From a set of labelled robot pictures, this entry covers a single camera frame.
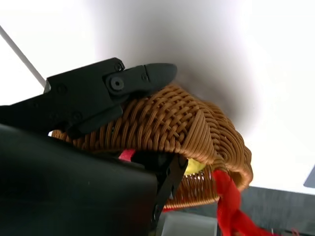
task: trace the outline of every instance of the red ribbon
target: red ribbon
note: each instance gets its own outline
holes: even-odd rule
[[[223,171],[214,171],[218,201],[217,219],[224,236],[239,232],[243,236],[272,236],[273,234],[257,227],[251,219],[240,211],[241,194],[231,177]]]

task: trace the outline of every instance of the bolt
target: bolt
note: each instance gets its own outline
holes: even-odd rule
[[[72,113],[73,121],[80,121],[82,119],[82,114],[80,112]]]
[[[57,85],[57,93],[60,95],[65,95],[67,93],[67,87],[63,84]]]
[[[110,85],[113,90],[120,91],[124,88],[124,81],[119,77],[114,77],[110,80]]]
[[[116,70],[116,71],[122,71],[122,70],[123,70],[122,65],[120,65],[120,63],[117,63],[117,64],[115,65],[115,70]]]

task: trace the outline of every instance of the woven rattan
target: woven rattan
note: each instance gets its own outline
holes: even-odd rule
[[[71,140],[60,131],[54,131],[53,136],[91,152],[166,151],[206,164],[202,171],[184,176],[166,209],[218,200],[211,178],[211,172],[217,169],[228,172],[239,190],[251,182],[252,154],[216,105],[198,100],[177,85],[169,85],[150,97],[124,104],[123,110],[122,117],[83,138]]]

